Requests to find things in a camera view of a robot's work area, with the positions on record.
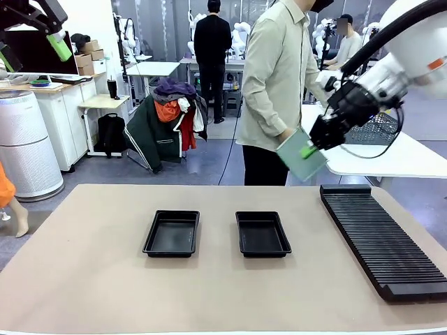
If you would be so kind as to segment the person's right hand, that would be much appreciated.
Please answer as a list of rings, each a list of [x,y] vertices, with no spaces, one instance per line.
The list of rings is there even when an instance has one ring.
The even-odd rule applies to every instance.
[[[282,144],[283,142],[285,142],[295,132],[296,132],[296,130],[294,128],[287,128],[286,130],[284,130],[281,134],[279,134],[277,136],[278,140],[279,140],[279,143]]]

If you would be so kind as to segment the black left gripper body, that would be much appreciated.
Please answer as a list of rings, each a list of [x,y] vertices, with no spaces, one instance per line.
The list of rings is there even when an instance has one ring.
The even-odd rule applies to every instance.
[[[1,1],[1,29],[9,29],[21,24],[36,28],[46,34],[62,30],[68,15],[58,1],[37,1],[41,9],[32,6],[28,0]]]

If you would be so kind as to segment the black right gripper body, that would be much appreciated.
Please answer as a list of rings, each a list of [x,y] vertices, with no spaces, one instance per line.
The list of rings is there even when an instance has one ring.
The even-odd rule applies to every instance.
[[[379,105],[364,87],[347,82],[328,99],[333,109],[316,118],[310,140],[319,150],[329,150],[344,144],[346,134],[355,126],[362,127],[379,113]]]

